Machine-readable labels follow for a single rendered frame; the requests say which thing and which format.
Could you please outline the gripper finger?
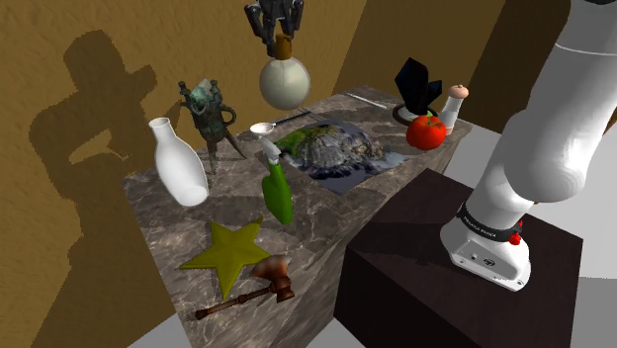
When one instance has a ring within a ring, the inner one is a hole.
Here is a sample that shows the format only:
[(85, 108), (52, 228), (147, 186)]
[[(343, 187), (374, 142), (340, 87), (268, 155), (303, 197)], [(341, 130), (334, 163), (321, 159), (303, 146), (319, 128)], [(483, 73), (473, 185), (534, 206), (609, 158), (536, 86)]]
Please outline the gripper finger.
[(267, 54), (274, 56), (274, 28), (273, 3), (253, 3), (244, 6), (244, 13), (247, 17), (253, 34), (260, 38), (266, 46)]
[(295, 31), (300, 29), (305, 2), (304, 0), (282, 0), (282, 5), (282, 30), (285, 35), (292, 38)]

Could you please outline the round white flask with cork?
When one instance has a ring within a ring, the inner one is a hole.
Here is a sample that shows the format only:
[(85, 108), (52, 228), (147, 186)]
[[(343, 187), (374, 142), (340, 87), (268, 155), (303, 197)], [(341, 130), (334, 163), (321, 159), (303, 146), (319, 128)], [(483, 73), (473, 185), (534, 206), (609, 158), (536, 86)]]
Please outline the round white flask with cork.
[(274, 57), (261, 69), (259, 88), (263, 99), (277, 110), (296, 109), (308, 97), (309, 72), (292, 56), (292, 39), (289, 36), (275, 36)]

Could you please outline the bronze tripod vessel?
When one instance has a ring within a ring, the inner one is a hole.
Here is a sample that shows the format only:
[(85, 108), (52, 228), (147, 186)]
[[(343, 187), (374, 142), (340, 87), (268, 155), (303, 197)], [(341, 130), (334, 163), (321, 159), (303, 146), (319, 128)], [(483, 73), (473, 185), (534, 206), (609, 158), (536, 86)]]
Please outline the bronze tripod vessel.
[(236, 112), (223, 102), (217, 80), (204, 78), (193, 89), (189, 89), (184, 81), (179, 81), (178, 86), (185, 98), (182, 106), (190, 111), (195, 128), (207, 144), (213, 173), (217, 172), (218, 143), (224, 138), (246, 158), (227, 129), (236, 121)]

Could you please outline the silver knife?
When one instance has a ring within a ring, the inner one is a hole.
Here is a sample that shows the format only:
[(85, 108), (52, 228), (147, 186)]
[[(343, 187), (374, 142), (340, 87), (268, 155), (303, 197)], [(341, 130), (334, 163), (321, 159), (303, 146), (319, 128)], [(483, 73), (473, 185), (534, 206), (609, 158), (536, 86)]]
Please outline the silver knife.
[(356, 99), (356, 100), (361, 101), (361, 102), (363, 102), (363, 103), (366, 103), (366, 104), (369, 104), (369, 105), (372, 105), (372, 106), (378, 107), (378, 108), (380, 108), (380, 109), (383, 109), (383, 110), (387, 110), (387, 109), (388, 109), (388, 107), (387, 107), (387, 106), (385, 106), (385, 105), (383, 105), (383, 104), (380, 104), (380, 103), (375, 102), (375, 101), (372, 101), (372, 100), (370, 100), (370, 99), (367, 99), (367, 98), (364, 98), (364, 97), (358, 96), (358, 95), (356, 95), (356, 94), (353, 94), (353, 93), (348, 93), (348, 92), (346, 92), (346, 93), (344, 93), (344, 94), (345, 94), (346, 96), (349, 96), (349, 97), (353, 98), (353, 99)]

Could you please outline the landscape picture mat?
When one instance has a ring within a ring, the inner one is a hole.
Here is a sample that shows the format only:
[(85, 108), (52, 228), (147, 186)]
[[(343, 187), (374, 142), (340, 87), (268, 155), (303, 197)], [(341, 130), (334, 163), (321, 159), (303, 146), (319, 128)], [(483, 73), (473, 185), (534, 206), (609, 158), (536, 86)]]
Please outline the landscape picture mat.
[(290, 165), (339, 196), (407, 160), (364, 130), (339, 119), (294, 130), (275, 144)]

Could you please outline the white bottle vase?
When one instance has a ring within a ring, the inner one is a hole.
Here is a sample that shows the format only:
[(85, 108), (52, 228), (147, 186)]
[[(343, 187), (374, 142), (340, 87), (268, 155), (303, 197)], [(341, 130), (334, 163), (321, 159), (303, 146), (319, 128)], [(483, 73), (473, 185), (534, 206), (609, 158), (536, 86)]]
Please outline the white bottle vase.
[(148, 126), (156, 140), (156, 170), (169, 194), (183, 207), (203, 203), (209, 185), (196, 151), (175, 133), (168, 118), (153, 119)]

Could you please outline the red tomato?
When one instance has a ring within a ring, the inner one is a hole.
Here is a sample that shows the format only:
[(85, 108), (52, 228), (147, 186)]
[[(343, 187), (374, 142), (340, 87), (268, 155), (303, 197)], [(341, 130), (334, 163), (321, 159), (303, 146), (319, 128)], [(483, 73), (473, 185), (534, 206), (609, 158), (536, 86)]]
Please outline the red tomato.
[(444, 141), (446, 128), (437, 117), (418, 116), (407, 127), (407, 143), (419, 150), (437, 148)]

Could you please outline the white mill with tan top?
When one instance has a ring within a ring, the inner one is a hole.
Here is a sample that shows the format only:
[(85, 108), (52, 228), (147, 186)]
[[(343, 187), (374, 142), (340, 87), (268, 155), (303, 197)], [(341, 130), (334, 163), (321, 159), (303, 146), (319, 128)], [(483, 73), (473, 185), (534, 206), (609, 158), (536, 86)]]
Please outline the white mill with tan top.
[(462, 103), (468, 96), (468, 88), (461, 84), (451, 86), (448, 89), (448, 98), (438, 116), (440, 122), (445, 126), (446, 135), (452, 133)]

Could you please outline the yellow star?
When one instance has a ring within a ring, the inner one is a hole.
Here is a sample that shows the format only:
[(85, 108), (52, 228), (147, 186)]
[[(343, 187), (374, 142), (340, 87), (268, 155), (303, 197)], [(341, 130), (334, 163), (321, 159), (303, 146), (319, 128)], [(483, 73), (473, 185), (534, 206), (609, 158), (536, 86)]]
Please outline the yellow star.
[(212, 221), (212, 245), (179, 268), (214, 268), (217, 271), (221, 296), (226, 300), (242, 268), (269, 256), (267, 251), (255, 244), (262, 220), (263, 218), (259, 217), (238, 230), (231, 230)]

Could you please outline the rusty hatchet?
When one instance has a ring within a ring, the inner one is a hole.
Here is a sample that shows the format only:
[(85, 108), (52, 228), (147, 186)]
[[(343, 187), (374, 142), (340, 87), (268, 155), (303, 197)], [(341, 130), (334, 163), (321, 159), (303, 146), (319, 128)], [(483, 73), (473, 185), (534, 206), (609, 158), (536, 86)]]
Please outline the rusty hatchet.
[(229, 308), (234, 305), (242, 305), (252, 299), (264, 296), (268, 293), (276, 295), (278, 303), (289, 300), (295, 296), (291, 289), (291, 279), (288, 277), (288, 266), (292, 258), (287, 255), (277, 254), (266, 257), (259, 261), (251, 270), (250, 275), (265, 279), (269, 282), (269, 286), (251, 293), (239, 295), (237, 298), (214, 305), (208, 308), (198, 309), (194, 312), (196, 319), (200, 320), (204, 317)]

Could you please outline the dark robot stand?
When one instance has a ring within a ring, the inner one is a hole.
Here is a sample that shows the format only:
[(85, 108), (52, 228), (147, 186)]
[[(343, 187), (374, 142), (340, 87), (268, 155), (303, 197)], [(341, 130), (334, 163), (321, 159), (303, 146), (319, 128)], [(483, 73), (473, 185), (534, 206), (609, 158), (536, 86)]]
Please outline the dark robot stand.
[(525, 216), (532, 273), (510, 292), (441, 244), (471, 192), (426, 169), (348, 243), (334, 315), (366, 348), (570, 348), (582, 239)]

